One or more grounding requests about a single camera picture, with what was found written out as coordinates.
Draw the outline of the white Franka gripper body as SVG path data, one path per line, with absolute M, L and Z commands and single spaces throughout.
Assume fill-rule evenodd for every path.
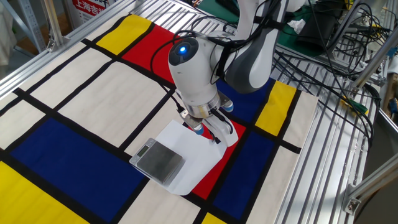
M 227 147 L 232 146 L 238 141 L 238 134 L 232 122 L 225 116 L 219 119 L 212 115 L 203 120 L 203 124 Z

